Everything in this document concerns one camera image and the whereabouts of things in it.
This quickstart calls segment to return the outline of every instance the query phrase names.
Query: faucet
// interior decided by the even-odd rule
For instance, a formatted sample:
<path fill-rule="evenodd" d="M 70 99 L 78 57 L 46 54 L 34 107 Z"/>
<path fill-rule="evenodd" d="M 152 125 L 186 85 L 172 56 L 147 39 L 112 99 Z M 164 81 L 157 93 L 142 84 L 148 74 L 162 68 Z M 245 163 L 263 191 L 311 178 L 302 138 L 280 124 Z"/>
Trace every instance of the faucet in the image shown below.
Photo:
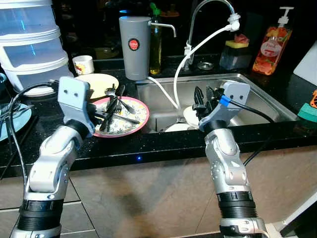
<path fill-rule="evenodd" d="M 227 0 L 203 0 L 200 4 L 198 4 L 198 6 L 195 8 L 195 10 L 193 12 L 193 15 L 192 15 L 192 20 L 191 20 L 191 24 L 190 24 L 190 31 L 189 31 L 189 37 L 188 37 L 188 40 L 186 42 L 186 46 L 184 47 L 184 49 L 185 49 L 184 55 L 187 55 L 192 49 L 191 43 L 192 43 L 192 37 L 193 37 L 193 31 L 194 31 L 194 23 L 195 23 L 195 18 L 196 18 L 197 12 L 200 10 L 200 8 L 203 5 L 205 5 L 207 2 L 210 2 L 210 1 L 223 2 L 230 9 L 231 15 L 235 14 L 233 6 Z M 194 60 L 194 54 L 192 54 L 191 57 L 188 60 L 185 61 L 184 65 L 183 65 L 183 69 L 188 70 L 189 69 L 189 65 L 193 63 L 193 60 Z"/>
<path fill-rule="evenodd" d="M 176 29 L 175 29 L 175 27 L 174 27 L 173 25 L 163 24 L 163 23 L 155 23 L 155 22 L 151 22 L 150 25 L 151 25 L 151 26 L 161 26 L 161 27 L 169 27 L 169 28 L 172 28 L 174 37 L 176 37 Z"/>

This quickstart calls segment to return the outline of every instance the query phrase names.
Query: granite countertop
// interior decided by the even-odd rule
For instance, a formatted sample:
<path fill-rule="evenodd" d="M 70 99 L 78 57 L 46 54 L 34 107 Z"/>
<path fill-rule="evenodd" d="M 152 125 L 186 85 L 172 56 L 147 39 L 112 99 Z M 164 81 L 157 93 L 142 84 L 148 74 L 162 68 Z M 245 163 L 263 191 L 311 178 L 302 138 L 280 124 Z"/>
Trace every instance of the granite countertop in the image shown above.
<path fill-rule="evenodd" d="M 198 60 L 217 61 L 217 56 L 196 57 Z M 156 78 L 173 77 L 182 57 L 168 57 L 163 62 L 164 69 Z M 126 96 L 137 97 L 135 83 L 125 78 L 123 60 L 95 61 L 95 69 L 101 73 L 115 76 L 120 83 L 126 85 Z M 204 75 L 239 72 L 269 93 L 272 97 L 298 113 L 305 102 L 312 98 L 315 86 L 294 75 L 287 65 L 278 67 L 274 75 L 264 76 L 247 71 L 226 71 L 215 66 L 211 71 L 193 69 L 181 73 L 180 76 Z M 24 161 L 28 171 L 39 155 L 42 141 L 50 136 L 62 124 L 63 114 L 57 103 L 57 96 L 41 98 L 25 98 L 23 103 L 34 104 L 32 115 L 39 120 L 31 129 L 26 141 L 21 145 Z M 28 128 L 27 124 L 18 132 L 21 138 Z M 291 148 L 317 144 L 317 123 L 306 120 L 277 122 L 273 124 L 257 124 L 230 127 L 242 153 L 258 149 L 263 142 L 274 135 L 265 150 Z M 205 156 L 204 134 L 199 130 L 146 134 L 142 130 L 121 138 L 92 137 L 85 140 L 79 150 L 78 158 L 72 170 L 83 170 L 124 164 L 145 163 L 162 160 L 185 159 Z M 0 142 L 0 173 L 4 170 L 10 155 L 7 140 Z M 6 177 L 20 176 L 21 169 L 18 157 L 13 166 L 6 172 Z"/>

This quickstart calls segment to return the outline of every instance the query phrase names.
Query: white cup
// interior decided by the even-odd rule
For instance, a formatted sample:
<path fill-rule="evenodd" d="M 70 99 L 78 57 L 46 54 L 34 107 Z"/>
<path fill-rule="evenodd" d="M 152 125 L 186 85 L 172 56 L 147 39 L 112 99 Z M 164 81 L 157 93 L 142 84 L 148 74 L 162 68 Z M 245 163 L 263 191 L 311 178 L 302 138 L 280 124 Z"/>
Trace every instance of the white cup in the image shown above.
<path fill-rule="evenodd" d="M 89 74 L 95 71 L 91 56 L 77 56 L 73 58 L 76 73 L 78 75 Z"/>

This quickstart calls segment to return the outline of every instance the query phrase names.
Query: green bottle cap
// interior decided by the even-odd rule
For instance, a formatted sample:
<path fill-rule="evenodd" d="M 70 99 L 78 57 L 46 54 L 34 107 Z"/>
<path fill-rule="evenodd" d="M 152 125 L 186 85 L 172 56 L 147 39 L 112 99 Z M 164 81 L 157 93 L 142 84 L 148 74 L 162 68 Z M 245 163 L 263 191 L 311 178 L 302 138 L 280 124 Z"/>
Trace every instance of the green bottle cap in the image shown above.
<path fill-rule="evenodd" d="M 160 9 L 157 8 L 154 2 L 150 3 L 150 8 L 153 10 L 153 15 L 154 16 L 159 16 L 160 15 Z"/>

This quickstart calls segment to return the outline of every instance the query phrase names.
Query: dish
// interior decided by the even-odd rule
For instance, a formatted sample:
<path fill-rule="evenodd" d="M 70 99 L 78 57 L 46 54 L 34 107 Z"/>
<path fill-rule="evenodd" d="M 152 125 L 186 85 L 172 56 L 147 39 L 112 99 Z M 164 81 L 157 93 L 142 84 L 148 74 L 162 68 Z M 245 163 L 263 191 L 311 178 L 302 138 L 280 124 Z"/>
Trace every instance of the dish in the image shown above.
<path fill-rule="evenodd" d="M 196 111 L 192 109 L 192 106 L 187 107 L 184 112 L 183 112 L 184 118 L 186 119 L 186 122 L 194 127 L 194 128 L 199 128 L 198 123 L 199 119 L 196 116 Z"/>
<path fill-rule="evenodd" d="M 129 106 L 133 107 L 133 109 L 135 110 L 135 114 L 129 113 L 127 109 L 124 106 L 122 106 L 121 112 L 117 115 L 125 118 L 136 119 L 140 121 L 140 123 L 135 125 L 121 119 L 112 118 L 110 130 L 99 131 L 100 125 L 97 125 L 94 136 L 102 138 L 122 137 L 135 133 L 136 131 L 140 130 L 142 127 L 145 126 L 150 117 L 150 111 L 148 107 L 143 102 L 135 98 L 122 97 L 121 100 Z M 109 98 L 103 98 L 94 102 L 94 105 L 96 105 L 97 108 L 106 107 L 108 101 Z"/>
<path fill-rule="evenodd" d="M 54 90 L 51 87 L 37 87 L 33 88 L 30 91 L 24 93 L 24 96 L 27 97 L 39 97 L 39 96 L 45 96 L 54 93 Z"/>
<path fill-rule="evenodd" d="M 119 81 L 115 77 L 103 73 L 84 74 L 76 78 L 90 84 L 90 89 L 94 90 L 90 99 L 104 97 L 105 90 L 112 88 L 113 84 L 115 89 L 119 86 Z"/>
<path fill-rule="evenodd" d="M 21 103 L 20 109 L 27 107 L 25 104 Z M 31 118 L 31 108 L 29 110 L 26 110 L 25 112 L 20 112 L 15 115 L 13 115 L 13 127 L 15 132 L 19 131 L 22 129 L 22 127 L 25 126 L 25 124 L 30 120 Z M 8 135 L 6 132 L 6 126 L 5 126 L 5 121 L 3 121 L 1 127 L 1 134 L 0 134 L 0 141 L 7 139 Z"/>
<path fill-rule="evenodd" d="M 171 125 L 168 129 L 166 129 L 165 132 L 188 130 L 189 127 L 190 125 L 186 123 L 176 123 L 174 125 Z"/>

